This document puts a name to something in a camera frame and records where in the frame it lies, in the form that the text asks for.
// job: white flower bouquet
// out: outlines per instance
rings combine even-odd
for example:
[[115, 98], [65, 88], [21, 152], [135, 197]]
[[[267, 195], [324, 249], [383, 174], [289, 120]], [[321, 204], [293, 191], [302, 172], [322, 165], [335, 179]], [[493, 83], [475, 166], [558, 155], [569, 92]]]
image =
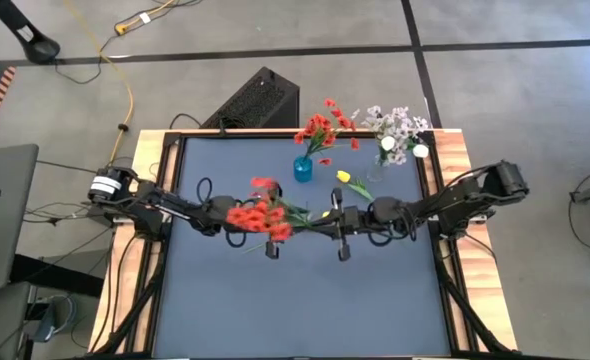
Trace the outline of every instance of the white flower bouquet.
[[[413, 150], [413, 155], [417, 157], [428, 155], [428, 148], [420, 143], [417, 136], [428, 130], [426, 119], [419, 116], [410, 117], [408, 107], [393, 108], [390, 114], [382, 114], [379, 106], [373, 106], [366, 112], [368, 116], [362, 125], [372, 131], [379, 140], [380, 166], [405, 163], [407, 150]], [[359, 110], [355, 111], [352, 118], [358, 114]]]

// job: concrete floor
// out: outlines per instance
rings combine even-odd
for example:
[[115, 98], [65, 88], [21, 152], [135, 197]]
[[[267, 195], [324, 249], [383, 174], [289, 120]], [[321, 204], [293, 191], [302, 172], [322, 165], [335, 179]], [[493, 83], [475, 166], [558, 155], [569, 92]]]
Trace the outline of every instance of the concrete floor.
[[[63, 57], [93, 56], [61, 0], [16, 3], [60, 42]], [[590, 2], [411, 3], [423, 44], [590, 39]], [[112, 35], [116, 21], [154, 5], [146, 0], [75, 4], [100, 39]], [[400, 1], [204, 0], [118, 39], [107, 53], [373, 44], [410, 44]], [[425, 56], [443, 126], [464, 129], [473, 165], [501, 158], [517, 162], [532, 189], [523, 203], [499, 209], [489, 225], [520, 349], [590, 359], [590, 250], [572, 237], [566, 218], [568, 192], [590, 173], [590, 47]], [[0, 23], [0, 60], [22, 58]], [[345, 109], [404, 104], [426, 116], [411, 53], [126, 63], [121, 68], [132, 84], [136, 112], [119, 155], [132, 156], [139, 130], [166, 128], [178, 112], [207, 118], [261, 66], [301, 86], [303, 119], [319, 111], [328, 96]], [[95, 66], [61, 69], [86, 78]], [[103, 69], [99, 79], [79, 86], [52, 67], [20, 67], [0, 110], [0, 146], [34, 142], [43, 160], [88, 168], [105, 164], [128, 104], [117, 76]], [[84, 200], [90, 177], [39, 166], [29, 206]], [[590, 204], [574, 215], [590, 242]], [[56, 228], [28, 225], [19, 251], [32, 256], [61, 255], [101, 230], [88, 220]], [[108, 240], [87, 250], [105, 249]]]

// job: yellow tulip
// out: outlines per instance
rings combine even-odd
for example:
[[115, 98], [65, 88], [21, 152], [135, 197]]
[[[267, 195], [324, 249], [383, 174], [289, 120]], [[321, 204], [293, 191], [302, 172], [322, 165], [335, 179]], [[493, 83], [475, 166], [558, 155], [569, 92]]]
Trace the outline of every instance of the yellow tulip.
[[343, 183], [348, 183], [351, 180], [351, 174], [346, 171], [339, 170], [337, 172], [337, 179]]

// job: blue mat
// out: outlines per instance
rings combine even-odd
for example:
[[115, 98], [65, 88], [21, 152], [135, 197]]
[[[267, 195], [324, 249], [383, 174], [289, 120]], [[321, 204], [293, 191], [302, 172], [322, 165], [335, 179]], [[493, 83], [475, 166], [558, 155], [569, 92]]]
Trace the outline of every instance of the blue mat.
[[[189, 139], [178, 193], [197, 202], [197, 182], [213, 180], [213, 195], [244, 199], [250, 179], [272, 177], [284, 198], [321, 213], [330, 208], [338, 169], [365, 180], [377, 153], [374, 140], [360, 151], [327, 151], [329, 167], [315, 166], [313, 180], [297, 183], [292, 161], [304, 147], [290, 139]], [[412, 156], [368, 184], [375, 197], [421, 198]], [[349, 189], [344, 206], [366, 209]], [[242, 249], [224, 235], [204, 237], [174, 220], [154, 356], [240, 358], [287, 356], [446, 355], [448, 340], [426, 227], [417, 242], [384, 248], [351, 236], [352, 258], [337, 258], [337, 242], [303, 233], [281, 246], [279, 260], [264, 256], [265, 235], [249, 235]]]

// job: black box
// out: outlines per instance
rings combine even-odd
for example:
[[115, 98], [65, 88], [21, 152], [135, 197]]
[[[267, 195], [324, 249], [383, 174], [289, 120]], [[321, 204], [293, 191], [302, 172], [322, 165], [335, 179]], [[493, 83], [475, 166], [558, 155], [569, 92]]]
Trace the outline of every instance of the black box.
[[220, 127], [298, 128], [299, 86], [262, 67], [202, 125]]

